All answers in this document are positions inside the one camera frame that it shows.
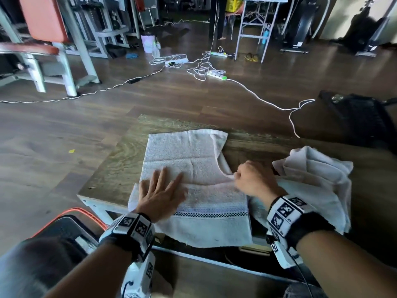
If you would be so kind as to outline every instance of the white table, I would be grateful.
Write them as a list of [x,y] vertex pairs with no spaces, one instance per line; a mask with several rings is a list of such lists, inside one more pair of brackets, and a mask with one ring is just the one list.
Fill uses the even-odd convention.
[[[274,12],[274,15],[273,15],[273,21],[272,21],[271,26],[270,26],[269,35],[267,36],[265,50],[263,50],[263,55],[262,55],[262,60],[261,60],[261,63],[263,63],[263,59],[265,58],[265,53],[266,53],[266,50],[267,50],[268,45],[269,45],[271,32],[272,32],[273,27],[274,27],[275,18],[277,16],[277,12],[278,12],[278,9],[280,7],[280,3],[287,3],[288,0],[244,0],[244,1],[245,1],[244,2],[244,9],[243,9],[243,14],[241,15],[241,24],[240,24],[240,30],[239,30],[239,37],[237,39],[237,46],[236,46],[236,53],[234,55],[234,60],[237,59],[237,52],[239,50],[240,38],[258,38],[259,39],[258,44],[259,44],[259,42],[262,39],[265,38],[264,33],[265,33],[265,26],[267,24],[266,23],[266,19],[267,19],[267,15],[268,15],[268,12],[269,12],[270,5],[271,5],[271,3],[277,3],[276,9],[275,9],[275,12]],[[256,10],[257,12],[256,12],[255,18],[252,19],[250,22],[244,22],[244,17],[245,17],[245,13],[246,13],[245,12],[245,8],[246,8],[246,4],[247,4],[248,1],[255,1],[255,2],[260,2],[260,3],[268,2],[269,4],[268,4],[267,10],[266,10],[266,15],[263,16],[259,12],[259,9],[260,9],[260,4],[259,4],[258,7],[257,7],[257,10]],[[246,25],[261,26],[262,27],[261,35],[243,34],[243,28]]]

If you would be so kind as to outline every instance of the white bucket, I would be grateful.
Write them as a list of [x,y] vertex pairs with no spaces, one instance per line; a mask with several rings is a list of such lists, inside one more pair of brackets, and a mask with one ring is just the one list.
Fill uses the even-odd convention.
[[154,35],[141,35],[141,38],[145,53],[152,53],[153,43],[156,37]]

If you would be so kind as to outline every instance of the power strip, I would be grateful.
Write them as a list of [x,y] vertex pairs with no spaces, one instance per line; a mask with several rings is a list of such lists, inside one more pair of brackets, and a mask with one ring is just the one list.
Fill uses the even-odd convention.
[[189,60],[187,58],[178,58],[178,59],[170,59],[166,61],[166,65],[180,65],[180,64],[185,64]]
[[220,79],[220,80],[226,80],[227,79],[227,77],[225,76],[225,75],[222,75],[222,74],[218,74],[218,73],[216,73],[216,72],[214,72],[214,71],[208,71],[207,72],[207,75],[208,76],[212,76],[212,77],[215,77],[215,78],[217,78],[217,79]]
[[227,54],[226,54],[226,52],[224,52],[224,53],[219,53],[219,52],[211,52],[210,53],[211,55],[216,55],[216,56],[221,56],[221,57],[223,57],[223,58],[227,58]]

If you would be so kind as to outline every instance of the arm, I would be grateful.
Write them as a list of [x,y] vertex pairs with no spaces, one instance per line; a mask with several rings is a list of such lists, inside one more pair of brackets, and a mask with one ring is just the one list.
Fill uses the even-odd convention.
[[[165,187],[166,169],[153,173],[149,187],[139,184],[139,203],[134,212],[146,214],[152,222],[173,215],[184,201],[183,192],[175,192],[182,175]],[[104,243],[57,283],[44,298],[114,298],[131,260],[136,255],[111,243]]]
[[[270,168],[251,161],[239,166],[235,184],[268,209],[275,198],[287,194]],[[397,297],[395,271],[336,232],[309,233],[297,251],[330,298]]]

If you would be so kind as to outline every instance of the wooden floor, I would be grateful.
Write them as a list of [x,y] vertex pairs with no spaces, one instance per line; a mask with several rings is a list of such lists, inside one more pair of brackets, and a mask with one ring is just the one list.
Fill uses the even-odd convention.
[[[207,24],[156,30],[160,31],[161,55],[187,54],[192,61],[211,43]],[[229,53],[234,52],[235,44],[236,39],[222,41]],[[255,40],[242,39],[240,52],[255,53],[256,48]],[[211,62],[216,69],[226,70],[229,78],[280,107],[295,107],[300,100],[316,98],[322,89],[382,100],[397,95],[396,53],[379,50],[371,59],[319,43],[311,44],[310,49],[308,55],[283,54],[270,46],[263,64],[247,62],[241,54],[236,62],[223,58]],[[103,84],[84,87],[81,93],[159,69],[148,64],[151,55],[142,50],[138,53],[138,59],[95,59]],[[79,59],[71,56],[70,61],[73,73],[81,77]],[[0,99],[50,100],[66,95],[60,85],[49,84],[47,89],[47,94],[38,93],[32,82],[21,80],[2,87]],[[235,83],[195,80],[185,68],[166,69],[136,84],[75,101],[0,104],[0,254],[32,236],[63,210],[82,206],[75,194],[139,114],[293,136],[288,112],[255,99]],[[344,140],[333,115],[320,101],[295,112],[293,120],[303,137]]]

